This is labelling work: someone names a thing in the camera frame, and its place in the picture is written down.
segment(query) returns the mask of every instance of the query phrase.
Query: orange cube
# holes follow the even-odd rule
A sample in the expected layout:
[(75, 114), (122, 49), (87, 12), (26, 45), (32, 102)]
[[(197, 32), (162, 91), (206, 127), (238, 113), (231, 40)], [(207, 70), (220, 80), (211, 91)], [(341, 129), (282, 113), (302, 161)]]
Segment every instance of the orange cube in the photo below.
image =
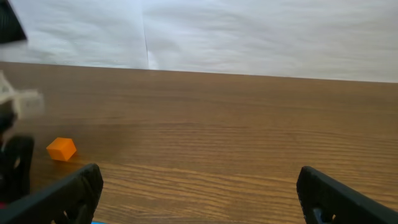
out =
[(57, 138), (47, 146), (51, 159), (58, 161), (68, 161), (76, 152), (76, 147), (72, 139)]

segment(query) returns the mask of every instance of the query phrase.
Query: white paper sheet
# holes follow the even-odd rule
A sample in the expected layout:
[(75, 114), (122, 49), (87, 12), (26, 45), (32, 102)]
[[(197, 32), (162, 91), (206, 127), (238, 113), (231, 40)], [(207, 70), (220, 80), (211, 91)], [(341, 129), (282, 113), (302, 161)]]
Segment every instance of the white paper sheet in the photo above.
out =
[(148, 68), (140, 0), (11, 0), (28, 43), (0, 46), (11, 62)]
[(145, 0), (149, 68), (398, 82), (396, 0)]

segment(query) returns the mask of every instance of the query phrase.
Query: orange block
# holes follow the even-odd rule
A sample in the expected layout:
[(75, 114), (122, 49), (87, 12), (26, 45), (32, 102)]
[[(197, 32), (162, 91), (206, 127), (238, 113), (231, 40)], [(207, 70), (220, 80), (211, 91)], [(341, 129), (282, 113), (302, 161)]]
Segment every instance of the orange block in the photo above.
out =
[(51, 159), (59, 161), (68, 161), (76, 152), (76, 147), (72, 139), (57, 138), (47, 146)]

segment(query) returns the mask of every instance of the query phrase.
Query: wooden table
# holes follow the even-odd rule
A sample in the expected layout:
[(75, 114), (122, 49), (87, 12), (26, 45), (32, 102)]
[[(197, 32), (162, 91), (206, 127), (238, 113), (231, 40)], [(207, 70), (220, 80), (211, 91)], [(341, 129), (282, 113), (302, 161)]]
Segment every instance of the wooden table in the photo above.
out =
[[(0, 68), (16, 87), (45, 94), (47, 114), (15, 128), (37, 141), (33, 190), (95, 162), (104, 178), (97, 221), (304, 223), (302, 166), (398, 210), (398, 84)], [(47, 154), (56, 137), (75, 141), (70, 162)]]

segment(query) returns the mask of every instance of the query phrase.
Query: brown wooden surface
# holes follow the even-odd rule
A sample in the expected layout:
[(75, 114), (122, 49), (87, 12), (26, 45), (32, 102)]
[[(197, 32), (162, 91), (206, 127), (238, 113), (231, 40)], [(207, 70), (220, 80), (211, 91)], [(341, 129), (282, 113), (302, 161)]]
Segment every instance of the brown wooden surface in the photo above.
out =
[[(45, 94), (32, 187), (101, 167), (95, 220), (304, 223), (295, 192), (313, 166), (398, 210), (398, 84), (0, 63)], [(45, 147), (73, 138), (78, 154)]]

